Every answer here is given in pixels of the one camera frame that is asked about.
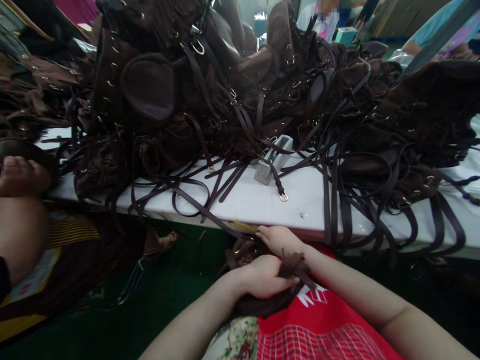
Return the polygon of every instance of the leg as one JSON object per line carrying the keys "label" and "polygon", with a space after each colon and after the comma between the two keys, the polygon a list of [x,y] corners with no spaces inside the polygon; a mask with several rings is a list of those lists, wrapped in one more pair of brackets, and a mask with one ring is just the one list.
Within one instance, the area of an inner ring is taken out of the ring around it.
{"label": "leg", "polygon": [[40,198],[0,197],[0,257],[12,287],[32,272],[48,239],[49,218]]}
{"label": "leg", "polygon": [[143,249],[143,256],[146,258],[161,255],[175,245],[178,235],[171,232],[165,237],[159,237],[153,227],[149,228],[146,233],[145,247]]}
{"label": "leg", "polygon": [[40,195],[50,183],[47,170],[36,162],[20,156],[4,159],[0,173],[0,258],[6,264],[11,287],[32,272],[48,242],[49,219]]}

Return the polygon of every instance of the red garment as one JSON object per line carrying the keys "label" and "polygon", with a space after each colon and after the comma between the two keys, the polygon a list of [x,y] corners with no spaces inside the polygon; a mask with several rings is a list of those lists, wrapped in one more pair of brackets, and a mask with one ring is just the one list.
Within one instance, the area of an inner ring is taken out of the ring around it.
{"label": "red garment", "polygon": [[258,319],[257,349],[258,360],[402,359],[358,313],[320,285],[314,292],[305,286],[287,309]]}

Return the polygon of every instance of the white shirt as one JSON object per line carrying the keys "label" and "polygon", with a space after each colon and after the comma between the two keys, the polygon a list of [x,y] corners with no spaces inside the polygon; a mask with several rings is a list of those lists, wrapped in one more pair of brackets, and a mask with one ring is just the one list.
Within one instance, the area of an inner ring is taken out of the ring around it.
{"label": "white shirt", "polygon": [[[307,30],[310,24],[310,19],[315,15],[316,7],[317,3],[314,2],[313,4],[305,6],[305,8],[301,11],[300,15],[298,16],[298,21],[296,22],[296,26],[300,30]],[[332,38],[334,37],[334,32],[337,29],[337,23],[339,22],[339,19],[340,14],[337,9],[329,13],[328,16],[326,16],[323,20],[320,19],[320,14],[318,14],[318,19],[315,25],[313,25],[313,31],[319,35],[323,34],[322,37],[328,43],[331,43]]]}

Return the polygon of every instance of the person's left hand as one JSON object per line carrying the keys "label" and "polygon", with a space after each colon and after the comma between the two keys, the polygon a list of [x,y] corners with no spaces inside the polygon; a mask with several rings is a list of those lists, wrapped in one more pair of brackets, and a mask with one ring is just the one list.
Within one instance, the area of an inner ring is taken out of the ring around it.
{"label": "person's left hand", "polygon": [[258,299],[268,299],[297,284],[298,278],[285,279],[277,276],[281,264],[278,257],[263,255],[239,268],[245,292]]}

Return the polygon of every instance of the forearm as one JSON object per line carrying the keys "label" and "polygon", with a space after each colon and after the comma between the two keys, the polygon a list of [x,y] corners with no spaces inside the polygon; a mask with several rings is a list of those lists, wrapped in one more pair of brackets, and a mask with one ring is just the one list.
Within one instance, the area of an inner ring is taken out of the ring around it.
{"label": "forearm", "polygon": [[406,359],[477,359],[428,315],[368,276],[311,246],[304,253],[313,275]]}
{"label": "forearm", "polygon": [[420,51],[422,51],[423,47],[418,45],[414,40],[409,40],[403,45],[401,50],[404,53],[407,53],[409,55],[417,56]]}
{"label": "forearm", "polygon": [[307,245],[304,253],[312,274],[373,327],[381,328],[409,306],[400,296],[368,276],[323,255],[313,247]]}
{"label": "forearm", "polygon": [[240,276],[230,271],[180,313],[156,337],[140,360],[199,359],[243,295]]}

